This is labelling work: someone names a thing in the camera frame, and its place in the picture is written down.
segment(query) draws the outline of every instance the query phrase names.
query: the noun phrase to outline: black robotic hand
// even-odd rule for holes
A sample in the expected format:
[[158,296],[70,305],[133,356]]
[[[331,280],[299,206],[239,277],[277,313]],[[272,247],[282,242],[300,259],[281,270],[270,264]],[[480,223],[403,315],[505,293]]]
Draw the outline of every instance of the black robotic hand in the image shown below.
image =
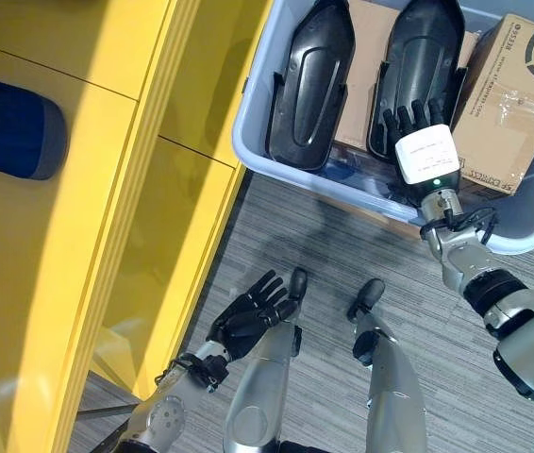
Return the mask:
[[212,323],[207,341],[222,344],[232,361],[248,354],[268,328],[299,307],[307,289],[307,273],[300,268],[294,270],[290,291],[282,287],[283,283],[273,270],[261,277]]

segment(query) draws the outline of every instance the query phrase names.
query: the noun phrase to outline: black cable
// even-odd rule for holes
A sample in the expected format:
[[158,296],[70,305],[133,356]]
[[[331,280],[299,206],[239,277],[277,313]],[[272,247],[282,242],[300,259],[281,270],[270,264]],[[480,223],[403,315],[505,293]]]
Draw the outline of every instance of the black cable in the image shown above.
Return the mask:
[[450,214],[451,212],[446,213],[445,218],[428,222],[426,225],[422,226],[422,228],[420,228],[420,236],[422,239],[426,239],[426,234],[431,229],[446,227],[450,231],[463,231],[466,228],[473,227],[476,230],[476,233],[481,230],[485,231],[481,238],[481,243],[485,245],[492,236],[493,229],[498,222],[495,208],[479,208],[478,210],[454,216],[451,216]]

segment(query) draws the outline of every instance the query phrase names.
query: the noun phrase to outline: storage bin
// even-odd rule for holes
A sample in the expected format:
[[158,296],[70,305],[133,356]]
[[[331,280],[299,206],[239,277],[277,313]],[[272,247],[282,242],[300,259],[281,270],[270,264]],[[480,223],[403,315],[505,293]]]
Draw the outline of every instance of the storage bin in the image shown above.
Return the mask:
[[[390,199],[378,169],[373,175],[336,177],[336,172],[314,175],[269,159],[265,136],[274,91],[274,72],[283,73],[288,62],[292,33],[314,0],[275,0],[257,48],[233,127],[233,146],[240,160],[255,172],[289,182],[359,208],[402,222],[422,225],[420,211]],[[472,210],[479,205],[464,206]],[[498,209],[500,223],[488,246],[500,254],[534,249],[534,161],[517,194],[487,203]]]

